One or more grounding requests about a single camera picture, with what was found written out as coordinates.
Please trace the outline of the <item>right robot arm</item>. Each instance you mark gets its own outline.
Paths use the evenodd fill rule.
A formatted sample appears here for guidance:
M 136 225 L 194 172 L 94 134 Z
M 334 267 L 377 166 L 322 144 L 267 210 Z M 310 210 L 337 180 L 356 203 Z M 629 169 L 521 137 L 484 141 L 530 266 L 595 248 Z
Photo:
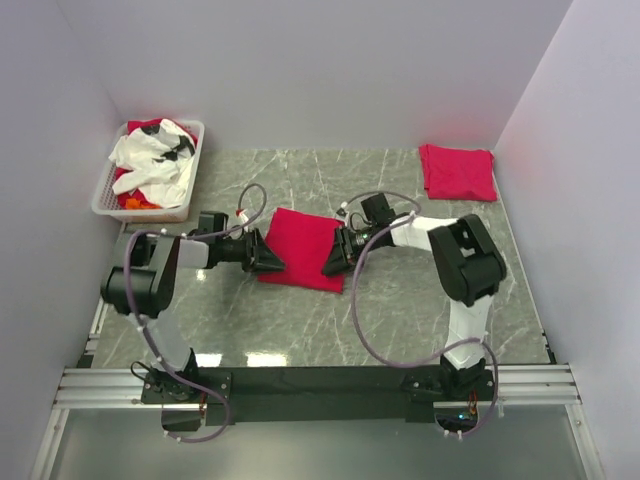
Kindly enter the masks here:
M 412 204 L 398 214 L 389 205 L 389 191 L 370 191 L 343 202 L 336 211 L 341 225 L 322 274 L 352 273 L 350 312 L 356 334 L 368 353 L 394 368 L 422 367 L 437 358 L 440 391 L 460 399 L 475 389 L 495 354 L 486 342 L 489 310 L 501 283 L 506 262 L 488 229 L 476 214 L 453 219 L 425 217 L 417 201 L 392 193 Z M 430 358 L 398 363 L 383 358 L 367 341 L 358 317 L 357 289 L 368 255 L 380 248 L 412 248 L 432 255 L 438 279 L 449 298 L 449 324 L 445 347 Z

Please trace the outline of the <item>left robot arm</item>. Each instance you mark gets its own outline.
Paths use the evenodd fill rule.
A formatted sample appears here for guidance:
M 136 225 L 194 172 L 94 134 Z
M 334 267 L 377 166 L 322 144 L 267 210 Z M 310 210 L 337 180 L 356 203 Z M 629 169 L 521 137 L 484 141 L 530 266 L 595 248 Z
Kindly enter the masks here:
M 129 232 L 116 242 L 111 266 L 101 284 L 102 300 L 136 327 L 154 356 L 147 382 L 163 388 L 176 401 L 193 399 L 200 388 L 195 353 L 177 322 L 168 318 L 177 271 L 208 270 L 219 263 L 237 263 L 251 274 L 279 273 L 281 260 L 266 244 L 250 218 L 229 227 L 229 216 L 205 211 L 197 228 L 184 237 L 155 232 Z

